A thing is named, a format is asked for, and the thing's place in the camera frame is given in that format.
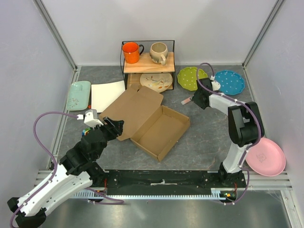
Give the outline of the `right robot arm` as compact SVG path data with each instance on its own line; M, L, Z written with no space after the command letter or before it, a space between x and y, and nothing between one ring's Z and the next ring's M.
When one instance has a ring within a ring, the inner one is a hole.
M249 149L259 143L265 134L258 105L255 102L244 103L212 90L209 78L198 79L197 87L192 102L202 109L217 109L228 117L231 146L214 181L223 187L233 187L234 183L244 187L243 163Z

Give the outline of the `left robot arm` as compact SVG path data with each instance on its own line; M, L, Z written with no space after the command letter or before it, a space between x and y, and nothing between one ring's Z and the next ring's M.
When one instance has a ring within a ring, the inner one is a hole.
M50 156L54 169L40 184L24 196L8 200L13 213L10 227L16 222L19 228L38 228L56 207L71 196L103 184L105 172L96 161L108 142L122 135L124 121L109 117L99 120L92 111L71 117L83 120L89 126L88 133L59 162Z

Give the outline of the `orange pink eraser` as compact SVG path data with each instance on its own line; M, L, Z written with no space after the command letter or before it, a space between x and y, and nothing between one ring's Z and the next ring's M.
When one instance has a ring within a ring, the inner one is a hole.
M190 97L186 98L185 100L181 101L181 104L185 105L185 104L187 104L187 103L189 103L191 101L192 101L192 96L190 96Z

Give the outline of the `brown cardboard box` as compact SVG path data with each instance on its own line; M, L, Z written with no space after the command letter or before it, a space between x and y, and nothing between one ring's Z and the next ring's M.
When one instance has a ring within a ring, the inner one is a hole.
M163 95L132 85L99 117L124 121L122 135L157 161L162 161L190 126L189 117L162 105Z

